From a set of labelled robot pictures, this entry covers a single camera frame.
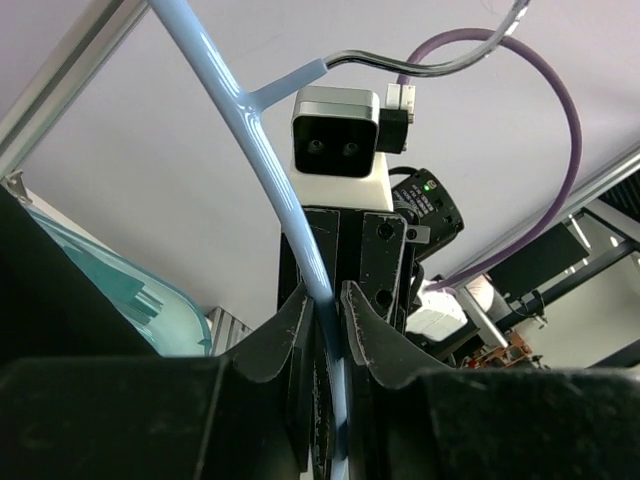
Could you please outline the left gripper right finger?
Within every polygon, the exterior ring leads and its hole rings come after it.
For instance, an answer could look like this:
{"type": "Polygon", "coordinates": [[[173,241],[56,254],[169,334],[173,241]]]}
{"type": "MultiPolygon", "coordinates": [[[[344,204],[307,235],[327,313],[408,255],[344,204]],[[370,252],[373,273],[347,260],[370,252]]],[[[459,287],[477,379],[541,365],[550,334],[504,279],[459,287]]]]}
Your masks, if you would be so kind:
{"type": "Polygon", "coordinates": [[[635,479],[639,377],[625,369],[451,369],[347,281],[353,479],[635,479]]]}

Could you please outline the light blue plastic hanger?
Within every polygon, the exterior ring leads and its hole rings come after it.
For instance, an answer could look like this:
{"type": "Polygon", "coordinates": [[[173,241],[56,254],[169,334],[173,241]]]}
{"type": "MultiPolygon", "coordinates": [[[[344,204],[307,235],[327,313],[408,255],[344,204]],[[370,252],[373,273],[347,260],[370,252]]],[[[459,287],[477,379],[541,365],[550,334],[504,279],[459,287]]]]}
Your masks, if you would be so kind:
{"type": "Polygon", "coordinates": [[[331,400],[337,416],[331,429],[337,439],[331,451],[329,476],[342,479],[348,467],[347,396],[341,329],[335,312],[333,288],[299,199],[264,132],[261,115],[271,105],[325,75],[329,69],[345,63],[360,63],[420,78],[445,76],[466,69],[493,52],[504,38],[515,31],[529,4],[526,1],[514,2],[487,40],[470,53],[448,62],[414,65],[362,50],[345,50],[304,65],[254,92],[247,92],[239,86],[188,2],[163,0],[152,1],[149,5],[194,70],[251,164],[315,301],[328,350],[331,400]]]}

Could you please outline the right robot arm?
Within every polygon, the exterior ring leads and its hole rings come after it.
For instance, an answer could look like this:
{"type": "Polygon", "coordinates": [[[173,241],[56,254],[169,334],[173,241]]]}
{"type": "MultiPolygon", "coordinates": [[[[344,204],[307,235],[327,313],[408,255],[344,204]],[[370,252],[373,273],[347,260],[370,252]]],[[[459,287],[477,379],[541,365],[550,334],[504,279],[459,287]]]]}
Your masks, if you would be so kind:
{"type": "Polygon", "coordinates": [[[392,212],[311,207],[306,214],[330,280],[356,280],[375,312],[434,358],[460,363],[460,348],[478,333],[455,292],[436,288],[423,261],[464,230],[460,210],[427,169],[394,167],[392,212]]]}

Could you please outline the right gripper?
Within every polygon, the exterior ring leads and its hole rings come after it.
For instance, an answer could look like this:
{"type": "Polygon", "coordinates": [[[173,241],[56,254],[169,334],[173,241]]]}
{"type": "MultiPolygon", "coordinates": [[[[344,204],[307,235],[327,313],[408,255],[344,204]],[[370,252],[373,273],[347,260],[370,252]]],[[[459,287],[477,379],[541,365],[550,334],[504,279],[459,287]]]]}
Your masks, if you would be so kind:
{"type": "Polygon", "coordinates": [[[381,350],[413,350],[403,334],[409,304],[413,247],[410,226],[400,213],[311,206],[304,209],[336,299],[342,284],[359,285],[381,330],[381,350]]]}

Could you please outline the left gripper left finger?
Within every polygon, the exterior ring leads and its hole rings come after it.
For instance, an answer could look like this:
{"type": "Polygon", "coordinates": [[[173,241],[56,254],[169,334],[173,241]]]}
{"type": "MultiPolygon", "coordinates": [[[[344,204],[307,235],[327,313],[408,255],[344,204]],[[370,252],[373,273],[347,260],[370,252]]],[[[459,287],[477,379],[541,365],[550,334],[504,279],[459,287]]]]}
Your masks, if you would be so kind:
{"type": "Polygon", "coordinates": [[[303,287],[217,357],[25,359],[1,375],[5,479],[296,479],[315,336],[303,287]]]}

